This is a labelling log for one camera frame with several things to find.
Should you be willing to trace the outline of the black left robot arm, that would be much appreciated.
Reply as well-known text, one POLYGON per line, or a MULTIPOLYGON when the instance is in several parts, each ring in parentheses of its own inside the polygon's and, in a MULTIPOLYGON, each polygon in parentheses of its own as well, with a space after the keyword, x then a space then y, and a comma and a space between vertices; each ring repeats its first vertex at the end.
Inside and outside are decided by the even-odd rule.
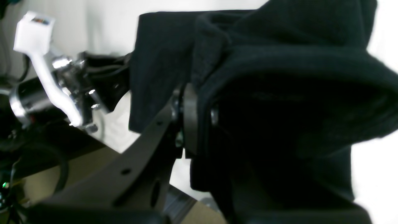
POLYGON ((93 124, 91 106, 114 111, 128 92, 131 53, 114 57, 81 52, 79 61, 53 57, 49 74, 16 85, 9 105, 1 109, 2 183, 13 183, 44 169, 60 166, 54 193, 61 192, 69 176, 70 159, 105 146, 83 133, 93 124))

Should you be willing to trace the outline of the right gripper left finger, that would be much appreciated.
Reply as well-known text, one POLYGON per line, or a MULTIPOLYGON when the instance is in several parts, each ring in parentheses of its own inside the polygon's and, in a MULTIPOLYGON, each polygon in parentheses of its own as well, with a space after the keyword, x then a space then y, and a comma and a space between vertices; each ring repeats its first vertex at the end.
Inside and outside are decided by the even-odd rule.
POLYGON ((170 177, 185 146, 185 112, 197 95, 178 86, 138 139, 113 162, 37 203, 28 224, 171 224, 164 212, 170 177))

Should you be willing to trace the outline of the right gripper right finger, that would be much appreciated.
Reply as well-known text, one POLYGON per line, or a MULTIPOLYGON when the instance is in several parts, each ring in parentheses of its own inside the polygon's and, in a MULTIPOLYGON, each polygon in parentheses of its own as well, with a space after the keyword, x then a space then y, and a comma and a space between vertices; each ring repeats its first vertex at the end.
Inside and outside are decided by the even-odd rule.
POLYGON ((354 203, 350 151, 301 158, 304 133, 286 111, 211 110, 211 194, 229 224, 371 224, 354 203))

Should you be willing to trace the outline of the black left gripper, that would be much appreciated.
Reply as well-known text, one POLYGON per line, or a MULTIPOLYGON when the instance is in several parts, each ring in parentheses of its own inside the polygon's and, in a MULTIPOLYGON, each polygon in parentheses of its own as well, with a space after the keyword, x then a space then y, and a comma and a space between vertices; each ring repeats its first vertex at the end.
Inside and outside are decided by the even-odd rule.
POLYGON ((67 120, 76 128, 94 125, 93 110, 115 110, 129 91, 129 60, 84 51, 76 60, 50 53, 49 74, 21 82, 9 92, 10 110, 22 127, 67 120))

